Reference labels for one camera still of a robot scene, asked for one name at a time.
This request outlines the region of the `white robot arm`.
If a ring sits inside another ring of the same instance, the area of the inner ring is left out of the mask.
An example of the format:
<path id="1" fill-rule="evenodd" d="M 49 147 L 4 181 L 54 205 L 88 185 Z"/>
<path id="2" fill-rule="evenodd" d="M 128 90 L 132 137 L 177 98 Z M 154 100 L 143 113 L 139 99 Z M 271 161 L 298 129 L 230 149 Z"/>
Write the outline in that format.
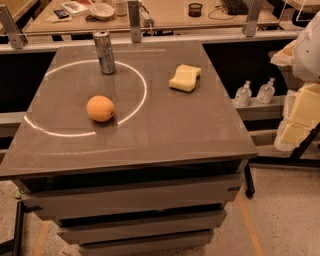
<path id="1" fill-rule="evenodd" d="M 320 12 L 295 40 L 272 56 L 271 63 L 291 66 L 293 76 L 304 82 L 297 92 L 287 92 L 274 141 L 277 150 L 292 151 L 320 123 Z"/>

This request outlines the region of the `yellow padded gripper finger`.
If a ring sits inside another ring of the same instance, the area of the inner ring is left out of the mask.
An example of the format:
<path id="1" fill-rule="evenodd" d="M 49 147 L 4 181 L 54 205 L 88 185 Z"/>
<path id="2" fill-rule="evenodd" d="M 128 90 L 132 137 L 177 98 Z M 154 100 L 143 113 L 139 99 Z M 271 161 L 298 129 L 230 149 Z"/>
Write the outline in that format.
<path id="1" fill-rule="evenodd" d="M 284 100 L 283 120 L 274 146 L 279 151 L 297 148 L 320 123 L 320 84 L 305 83 L 298 91 L 289 90 Z"/>
<path id="2" fill-rule="evenodd" d="M 271 63 L 277 66 L 291 66 L 293 63 L 296 40 L 287 44 L 282 50 L 271 57 Z"/>

